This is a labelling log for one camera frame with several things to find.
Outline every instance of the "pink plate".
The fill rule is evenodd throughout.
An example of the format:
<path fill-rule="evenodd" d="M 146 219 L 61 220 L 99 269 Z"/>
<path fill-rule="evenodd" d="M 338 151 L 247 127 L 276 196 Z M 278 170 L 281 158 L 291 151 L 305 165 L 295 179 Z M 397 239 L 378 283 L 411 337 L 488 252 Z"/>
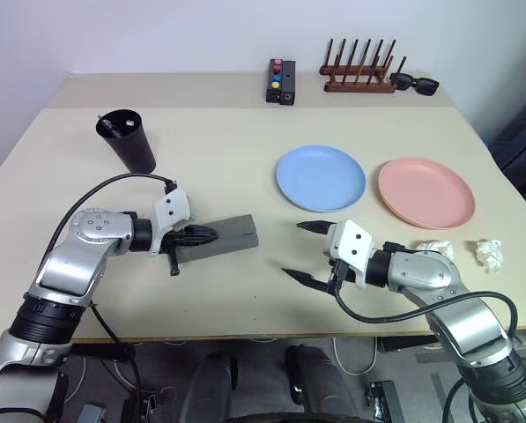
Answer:
<path fill-rule="evenodd" d="M 378 175 L 384 203 L 397 216 L 427 229 L 450 229 L 474 214 L 474 196 L 458 174 L 436 161 L 405 157 Z"/>

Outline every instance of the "table surface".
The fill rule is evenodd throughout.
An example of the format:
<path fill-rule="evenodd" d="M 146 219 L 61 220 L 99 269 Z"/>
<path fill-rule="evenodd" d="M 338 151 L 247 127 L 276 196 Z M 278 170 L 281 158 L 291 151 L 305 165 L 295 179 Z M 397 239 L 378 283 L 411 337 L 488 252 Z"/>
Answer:
<path fill-rule="evenodd" d="M 41 253 L 66 210 L 104 179 L 125 172 L 94 131 L 97 114 L 134 108 L 157 159 L 156 174 L 174 178 L 191 197 L 197 223 L 252 214 L 260 246 L 184 263 L 169 277 L 167 259 L 128 254 L 108 261 L 94 300 L 127 339 L 412 334 L 428 331 L 423 317 L 372 325 L 352 320 L 334 299 L 310 290 L 280 268 L 327 278 L 321 235 L 296 228 L 303 220 L 353 219 L 376 245 L 451 240 L 464 283 L 506 294 L 526 327 L 526 204 L 496 167 L 481 140 L 440 89 L 432 98 L 412 90 L 394 95 L 327 94 L 323 79 L 300 74 L 296 106 L 263 101 L 259 74 L 122 74 L 67 78 L 0 168 L 0 333 L 9 327 Z M 276 165 L 300 145 L 331 145 L 363 167 L 367 189 L 351 208 L 312 213 L 280 193 Z M 419 156 L 454 169 L 470 185 L 476 211 L 464 226 L 421 229 L 393 215 L 379 198 L 376 177 L 388 160 Z M 163 195 L 149 180 L 102 190 L 88 206 L 147 214 Z M 505 261 L 498 275 L 477 262 L 476 241 L 499 239 Z M 376 287 L 345 288 L 363 315 L 415 308 Z M 507 308 L 488 300 L 502 323 Z M 106 334 L 86 313 L 75 338 Z"/>

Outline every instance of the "black cup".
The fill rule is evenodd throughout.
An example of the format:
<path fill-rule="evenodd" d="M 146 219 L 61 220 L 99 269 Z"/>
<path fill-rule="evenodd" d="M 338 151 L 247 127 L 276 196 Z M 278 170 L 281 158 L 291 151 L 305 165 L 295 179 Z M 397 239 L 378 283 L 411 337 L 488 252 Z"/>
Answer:
<path fill-rule="evenodd" d="M 103 137 L 131 173 L 149 174 L 157 163 L 143 131 L 141 116 L 133 110 L 114 110 L 96 123 Z"/>

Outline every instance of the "sunglasses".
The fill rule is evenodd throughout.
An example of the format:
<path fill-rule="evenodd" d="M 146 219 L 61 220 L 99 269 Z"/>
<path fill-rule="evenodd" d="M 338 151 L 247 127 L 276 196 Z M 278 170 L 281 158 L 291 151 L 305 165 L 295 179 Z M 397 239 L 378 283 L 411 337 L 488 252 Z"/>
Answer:
<path fill-rule="evenodd" d="M 410 86 L 415 87 L 415 91 L 422 95 L 433 95 L 439 87 L 439 82 L 430 78 L 414 78 L 407 73 L 392 73 L 389 76 L 392 84 L 396 84 L 398 90 L 407 90 Z"/>

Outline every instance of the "black cable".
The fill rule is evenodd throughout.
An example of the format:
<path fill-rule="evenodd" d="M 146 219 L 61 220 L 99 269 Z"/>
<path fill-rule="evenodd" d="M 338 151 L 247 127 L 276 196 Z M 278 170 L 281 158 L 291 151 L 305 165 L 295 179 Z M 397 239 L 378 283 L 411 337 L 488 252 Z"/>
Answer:
<path fill-rule="evenodd" d="M 112 376 L 112 378 L 113 378 L 116 382 L 118 382 L 118 384 L 119 384 L 122 388 L 125 389 L 125 391 L 126 391 L 128 394 L 130 394 L 132 397 L 135 398 L 135 396 L 136 396 L 135 392 L 132 392 L 132 391 L 130 390 L 130 388 L 128 388 L 127 386 L 125 386 L 125 384 L 124 384 L 120 379 L 118 379 L 118 377 L 117 377 L 117 376 L 115 375 L 115 373 L 110 369 L 110 367 L 107 366 L 107 364 L 104 362 L 104 360 L 100 360 L 100 364 L 106 369 L 106 371 L 108 372 L 108 374 L 109 374 L 110 376 Z"/>
<path fill-rule="evenodd" d="M 456 392 L 458 392 L 458 390 L 461 389 L 463 385 L 464 379 L 459 379 L 448 392 L 447 399 L 445 400 L 445 406 L 442 409 L 442 423 L 448 423 L 450 406 L 453 403 L 453 399 L 455 398 Z"/>
<path fill-rule="evenodd" d="M 141 377 L 139 376 L 139 369 L 137 368 L 137 363 L 133 358 L 130 349 L 115 335 L 114 331 L 111 330 L 107 323 L 104 321 L 104 319 L 100 315 L 100 312 L 96 308 L 96 304 L 91 302 L 90 308 L 93 311 L 94 315 L 96 316 L 96 319 L 98 320 L 102 328 L 104 328 L 107 334 L 114 340 L 115 344 L 121 348 L 122 352 L 127 356 L 127 359 L 130 362 L 131 369 L 133 370 L 133 375 L 136 380 L 136 393 L 134 402 L 135 406 L 133 410 L 133 416 L 136 423 L 139 423 L 141 420 Z"/>
<path fill-rule="evenodd" d="M 417 310 L 413 310 L 408 313 L 402 313 L 401 315 L 389 315 L 389 316 L 384 316 L 384 317 L 367 317 L 365 315 L 359 315 L 355 313 L 354 311 L 352 311 L 344 303 L 343 299 L 341 298 L 341 286 L 340 285 L 335 286 L 334 294 L 335 294 L 335 299 L 337 300 L 337 303 L 347 315 L 349 315 L 353 319 L 356 319 L 364 323 L 402 322 L 403 320 L 408 320 L 408 319 L 412 319 L 413 317 L 425 315 L 427 313 L 431 313 L 435 310 L 438 310 L 439 308 L 443 308 L 451 304 L 456 304 L 457 302 L 460 302 L 460 301 L 469 300 L 472 298 L 480 298 L 480 297 L 497 298 L 498 300 L 504 301 L 509 307 L 509 312 L 511 314 L 511 320 L 509 323 L 509 329 L 507 330 L 507 334 L 509 335 L 511 339 L 514 338 L 515 331 L 517 329 L 517 320 L 518 320 L 517 307 L 508 297 L 506 297 L 502 293 L 494 293 L 492 291 L 477 291 L 475 293 L 463 293 L 462 295 L 457 295 L 456 297 L 449 298 L 443 301 L 439 301 L 435 304 L 430 304 L 428 306 L 425 306 L 423 308 L 418 308 Z"/>
<path fill-rule="evenodd" d="M 472 395 L 468 395 L 468 411 L 470 412 L 472 423 L 478 423 L 478 417 L 476 417 L 476 409 L 474 408 L 474 400 L 472 399 Z"/>
<path fill-rule="evenodd" d="M 72 205 L 72 207 L 67 211 L 67 213 L 63 216 L 61 221 L 59 222 L 59 225 L 57 226 L 57 229 L 53 232 L 53 236 L 51 236 L 51 240 L 49 240 L 48 247 L 45 249 L 45 253 L 43 254 L 43 258 L 41 259 L 40 266 L 43 264 L 43 261 L 45 260 L 45 257 L 51 252 L 53 247 L 55 246 L 57 240 L 59 239 L 59 235 L 61 235 L 61 232 L 63 228 L 69 223 L 70 217 L 78 210 L 78 208 L 90 197 L 92 197 L 94 194 L 96 194 L 98 191 L 106 187 L 112 182 L 120 181 L 121 179 L 126 178 L 149 178 L 149 179 L 156 179 L 158 181 L 162 181 L 166 185 L 166 191 L 169 191 L 170 189 L 174 188 L 174 182 L 170 179 L 167 179 L 163 176 L 158 176 L 156 174 L 119 174 L 117 176 L 114 176 L 110 179 L 106 179 L 104 182 L 99 183 L 94 188 L 92 188 L 90 191 L 88 191 L 86 194 L 84 194 L 75 204 Z"/>

